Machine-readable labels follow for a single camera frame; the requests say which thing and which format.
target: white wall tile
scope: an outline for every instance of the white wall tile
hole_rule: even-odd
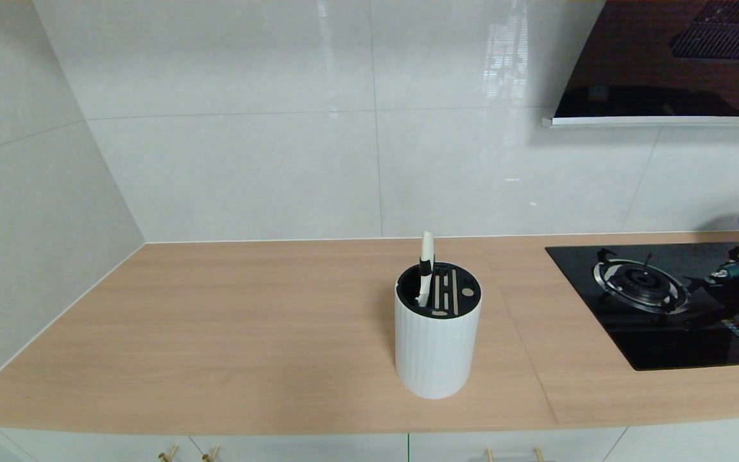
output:
[[[370,112],[90,127],[148,242],[380,235]]]
[[[142,242],[86,123],[0,146],[0,366]]]
[[[366,0],[37,0],[85,116],[372,109]]]
[[[378,112],[384,236],[619,231],[659,129],[539,119],[526,108]]]
[[[81,120],[31,2],[0,2],[0,144]]]
[[[739,128],[664,128],[624,231],[739,229]]]
[[[601,6],[372,0],[378,108],[557,105]]]

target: kitchen knife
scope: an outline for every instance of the kitchen knife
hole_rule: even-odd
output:
[[[418,267],[421,277],[421,286],[417,298],[418,306],[425,307],[427,300],[429,300],[429,284],[432,282],[432,272],[435,269],[435,244],[432,233],[428,231],[424,231],[421,238],[421,257]]]

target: range hood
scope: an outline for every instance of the range hood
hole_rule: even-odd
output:
[[[545,126],[739,125],[739,0],[608,0]]]

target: tile grout line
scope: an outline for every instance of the tile grout line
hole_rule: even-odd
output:
[[[26,344],[24,344],[21,348],[19,348],[18,351],[16,351],[13,354],[13,356],[10,357],[9,360],[7,360],[2,366],[0,366],[0,372],[3,371],[4,368],[6,368],[17,356],[19,356],[21,354],[21,352],[24,351],[24,349],[26,349],[28,346],[30,346],[30,344],[32,344],[32,342],[34,342],[36,339],[38,339],[38,337],[41,336],[41,334],[43,334],[44,331],[47,330],[47,328],[50,328],[51,325],[55,324],[56,321],[58,321],[59,318],[61,318],[62,316],[64,316],[64,314],[66,312],[70,311],[71,308],[73,308],[74,306],[76,306],[76,304],[78,304],[78,302],[82,298],[85,298],[85,295],[88,295],[88,293],[90,293],[91,290],[93,290],[96,286],[98,286],[100,283],[102,283],[102,281],[104,281],[109,275],[111,275],[113,272],[115,272],[115,270],[117,270],[121,265],[124,265],[124,263],[126,261],[130,260],[130,258],[133,257],[133,255],[135,255],[136,252],[140,251],[141,248],[143,248],[146,245],[147,245],[147,243],[142,243],[140,246],[138,246],[138,248],[136,248],[129,255],[127,255],[127,257],[124,257],[123,259],[121,259],[121,261],[119,261],[117,265],[115,265],[114,267],[112,267],[111,270],[109,270],[108,272],[106,272],[105,275],[103,275],[102,277],[100,277],[99,280],[97,280],[95,283],[93,283],[93,286],[90,286],[87,290],[85,290],[85,292],[82,293],[82,295],[77,296],[76,297],[76,300],[74,300],[73,302],[71,302],[71,304],[68,305],[64,310],[62,310],[62,312],[60,312],[58,315],[56,315],[55,318],[53,318],[49,323],[47,323],[47,325],[45,325],[45,327],[41,328],[41,330],[38,333],[36,333],[35,336],[31,337],[30,340],[28,340]]]
[[[654,143],[652,143],[652,149],[649,150],[649,157],[646,158],[646,166],[643,167],[643,173],[640,173],[640,181],[637,182],[637,187],[634,188],[634,194],[631,196],[631,202],[629,202],[629,208],[627,209],[627,213],[624,215],[624,221],[621,222],[621,228],[619,230],[620,233],[622,233],[625,229],[625,222],[629,219],[629,216],[631,214],[631,210],[634,207],[634,203],[637,201],[637,194],[640,192],[640,186],[643,184],[643,179],[646,178],[646,172],[649,170],[649,163],[652,162],[652,156],[654,155],[654,150],[657,149],[658,141],[660,141],[660,135],[663,133],[663,127],[658,130],[657,137],[654,138]]]
[[[373,116],[375,116],[375,164],[378,169],[378,234],[384,236],[384,195],[381,189],[381,143],[378,141],[378,89],[375,85],[375,42],[372,30],[372,0],[367,0],[369,8],[369,62],[372,66],[372,100]]]
[[[46,130],[42,130],[41,132],[35,132],[35,133],[31,133],[29,135],[24,135],[23,137],[15,138],[14,140],[5,141],[4,143],[0,143],[0,147],[7,146],[8,144],[15,143],[17,141],[23,141],[23,140],[26,140],[26,139],[28,139],[30,137],[35,137],[36,135],[41,135],[43,133],[52,132],[53,130],[58,130],[59,128],[65,128],[65,126],[70,126],[70,125],[73,125],[73,124],[76,124],[76,123],[79,123],[79,122],[87,122],[87,119],[85,119],[84,117],[82,117],[79,120],[75,120],[75,121],[70,122],[70,123],[65,123],[65,124],[62,124],[62,125],[59,125],[59,126],[53,126],[52,128],[48,128]]]
[[[373,55],[373,44],[370,38],[370,55]],[[373,62],[373,99],[376,99],[375,95],[375,63]],[[549,106],[520,106],[515,108],[508,107],[488,107],[488,106],[457,106],[457,107],[437,107],[437,108],[391,108],[391,109],[378,109],[377,103],[375,103],[373,109],[343,109],[343,110],[317,110],[317,111],[267,111],[261,113],[206,113],[206,114],[152,114],[152,115],[132,115],[132,116],[117,116],[117,117],[85,117],[83,120],[122,120],[131,118],[165,118],[165,117],[218,117],[218,116],[248,116],[248,115],[293,115],[293,114],[356,114],[356,113],[395,113],[395,112],[410,112],[410,111],[455,111],[455,110],[505,110],[511,111],[514,109],[537,109],[537,108],[548,108]]]

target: white knife block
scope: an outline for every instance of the white knife block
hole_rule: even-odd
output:
[[[403,272],[395,284],[395,368],[411,392],[429,400],[454,395],[469,378],[482,301],[475,276],[448,263],[436,263],[436,270],[441,266],[454,268],[461,276],[459,316],[432,316],[434,304],[418,306],[418,266]],[[467,295],[462,289],[469,289]]]

